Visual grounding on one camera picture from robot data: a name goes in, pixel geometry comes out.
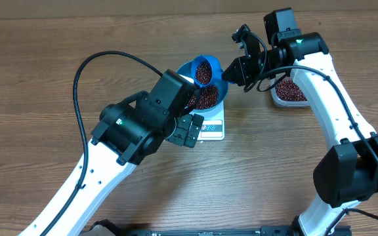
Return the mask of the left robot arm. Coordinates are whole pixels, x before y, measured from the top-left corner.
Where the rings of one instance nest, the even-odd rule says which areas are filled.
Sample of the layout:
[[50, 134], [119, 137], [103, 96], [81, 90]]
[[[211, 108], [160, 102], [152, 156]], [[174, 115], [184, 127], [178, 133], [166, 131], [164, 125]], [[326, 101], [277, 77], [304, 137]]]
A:
[[110, 192], [163, 141], [193, 148], [203, 117], [186, 105], [199, 93], [192, 78], [168, 69], [151, 92], [105, 107], [77, 166], [22, 234], [79, 235]]

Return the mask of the blue plastic measuring scoop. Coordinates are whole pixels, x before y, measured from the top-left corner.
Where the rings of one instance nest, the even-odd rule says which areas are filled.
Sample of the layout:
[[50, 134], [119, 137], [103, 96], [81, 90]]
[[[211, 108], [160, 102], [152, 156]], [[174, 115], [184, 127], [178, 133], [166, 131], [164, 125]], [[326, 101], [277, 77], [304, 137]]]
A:
[[197, 56], [192, 61], [190, 71], [198, 88], [208, 87], [216, 83], [228, 83], [222, 78], [224, 71], [221, 68], [221, 63], [214, 56]]

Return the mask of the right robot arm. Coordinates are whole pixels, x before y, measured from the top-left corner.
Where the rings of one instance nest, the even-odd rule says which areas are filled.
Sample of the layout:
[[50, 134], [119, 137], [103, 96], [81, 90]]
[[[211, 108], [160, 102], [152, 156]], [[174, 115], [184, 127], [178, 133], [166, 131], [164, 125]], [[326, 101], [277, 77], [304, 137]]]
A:
[[313, 172], [316, 196], [285, 228], [288, 235], [340, 235], [338, 223], [378, 193], [378, 134], [361, 116], [319, 33], [302, 33], [291, 8], [264, 17], [262, 40], [242, 25], [232, 39], [245, 52], [222, 79], [258, 89], [265, 79], [290, 78], [305, 95], [325, 136], [327, 153]]

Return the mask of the red beans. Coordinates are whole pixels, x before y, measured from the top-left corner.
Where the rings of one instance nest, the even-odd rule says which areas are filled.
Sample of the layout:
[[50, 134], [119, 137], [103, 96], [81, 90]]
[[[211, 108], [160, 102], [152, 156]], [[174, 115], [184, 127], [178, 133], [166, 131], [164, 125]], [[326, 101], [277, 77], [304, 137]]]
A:
[[202, 85], [205, 85], [200, 88], [200, 99], [197, 103], [196, 109], [211, 108], [216, 104], [219, 92], [215, 85], [206, 86], [206, 84], [212, 79], [212, 69], [208, 61], [204, 61], [198, 65], [196, 68], [195, 79]]

